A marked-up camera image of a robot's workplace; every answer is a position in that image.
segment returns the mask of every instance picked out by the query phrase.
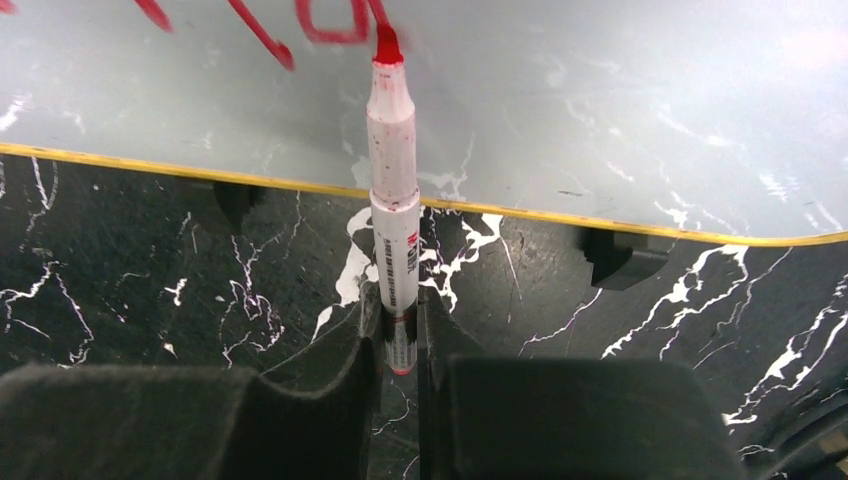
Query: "red marker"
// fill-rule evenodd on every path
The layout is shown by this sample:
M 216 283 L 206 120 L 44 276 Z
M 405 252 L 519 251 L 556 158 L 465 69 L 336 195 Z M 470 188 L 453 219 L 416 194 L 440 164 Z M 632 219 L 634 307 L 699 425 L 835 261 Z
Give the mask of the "red marker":
M 318 30 L 312 21 L 312 0 L 295 0 L 294 13 L 306 38 L 312 42 L 341 45 L 365 43 L 368 40 L 368 6 L 365 0 L 350 0 L 350 7 L 353 10 L 353 29 L 350 31 Z
M 398 375 L 412 371 L 418 356 L 418 229 L 421 198 L 415 165 L 415 104 L 397 35 L 377 25 L 368 100 L 368 152 L 371 157 L 371 218 L 380 273 L 386 362 Z

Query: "marble pattern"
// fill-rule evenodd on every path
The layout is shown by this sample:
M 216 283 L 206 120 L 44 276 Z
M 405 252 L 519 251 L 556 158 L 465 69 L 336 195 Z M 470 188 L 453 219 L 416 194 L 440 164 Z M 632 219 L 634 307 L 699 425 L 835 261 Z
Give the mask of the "marble pattern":
M 373 5 L 404 39 L 424 197 L 734 236 L 848 225 L 841 0 L 183 0 L 153 21 L 89 2 L 0 9 L 0 150 L 367 188 Z
M 367 204 L 271 191 L 207 233 L 167 176 L 0 159 L 0 369 L 119 363 L 265 371 L 376 280 Z M 848 244 L 678 241 L 625 292 L 589 286 L 575 229 L 422 211 L 422 283 L 504 355 L 652 357 L 695 369 L 740 456 L 848 388 Z M 414 373 L 384 382 L 375 478 L 417 478 Z

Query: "yellow edge trim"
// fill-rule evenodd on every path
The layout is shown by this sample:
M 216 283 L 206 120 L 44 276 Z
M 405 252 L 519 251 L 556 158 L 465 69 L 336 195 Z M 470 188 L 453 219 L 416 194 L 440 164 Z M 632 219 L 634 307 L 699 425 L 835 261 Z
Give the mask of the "yellow edge trim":
M 0 143 L 0 153 L 19 155 L 25 157 L 36 157 L 49 160 L 58 160 L 70 163 L 82 163 L 98 167 L 112 167 L 139 172 L 161 173 L 178 177 L 202 178 L 207 180 L 219 180 L 231 183 L 242 183 L 264 187 L 283 188 L 287 190 L 300 190 L 304 192 L 323 193 L 328 195 L 341 195 L 346 197 L 368 198 L 368 191 L 358 188 L 336 187 L 333 185 L 322 185 L 317 183 L 297 182 L 282 180 L 258 175 L 247 175 L 240 173 L 223 172 L 219 170 L 206 170 L 201 168 L 183 167 L 163 163 L 146 162 L 142 160 L 131 160 L 127 158 L 107 157 L 89 153 L 69 152 L 52 148 L 32 147 L 29 145 L 16 145 Z M 457 202 L 438 198 L 422 197 L 421 203 L 435 208 L 461 210 L 476 213 L 491 213 L 508 217 L 526 218 L 543 222 L 564 223 L 579 227 L 600 228 L 605 230 L 616 230 L 621 232 L 643 233 L 658 235 L 661 237 L 684 238 L 698 242 L 749 245 L 752 247 L 799 247 L 809 245 L 824 245 L 848 240 L 848 232 L 829 233 L 811 237 L 788 237 L 788 238 L 761 238 L 740 237 L 736 235 L 725 235 L 719 233 L 694 232 L 690 230 L 678 230 L 676 228 L 656 227 L 649 225 L 637 225 L 632 223 L 616 222 L 600 218 L 583 217 L 578 215 L 566 215 L 562 213 L 539 212 L 522 210 L 518 208 L 506 208 L 496 205 L 485 205 L 480 203 Z

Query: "marker barrel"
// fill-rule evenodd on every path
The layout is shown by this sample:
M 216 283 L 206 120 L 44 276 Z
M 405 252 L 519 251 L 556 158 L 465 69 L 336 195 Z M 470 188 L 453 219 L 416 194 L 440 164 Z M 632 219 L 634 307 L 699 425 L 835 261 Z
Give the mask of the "marker barrel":
M 380 272 L 386 361 L 406 375 L 417 359 L 420 193 L 415 164 L 415 105 L 403 64 L 374 62 L 368 101 L 371 219 Z

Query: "black bracket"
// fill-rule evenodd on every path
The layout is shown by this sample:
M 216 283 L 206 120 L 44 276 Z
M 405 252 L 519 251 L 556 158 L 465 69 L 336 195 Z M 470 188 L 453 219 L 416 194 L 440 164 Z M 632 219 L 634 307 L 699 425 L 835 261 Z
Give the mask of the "black bracket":
M 743 478 L 690 370 L 489 355 L 419 298 L 420 478 Z
M 240 235 L 242 219 L 257 205 L 264 188 L 253 185 L 177 178 L 180 197 L 194 219 L 209 233 Z
M 581 249 L 592 263 L 592 286 L 626 290 L 668 263 L 672 240 L 638 233 L 587 229 Z

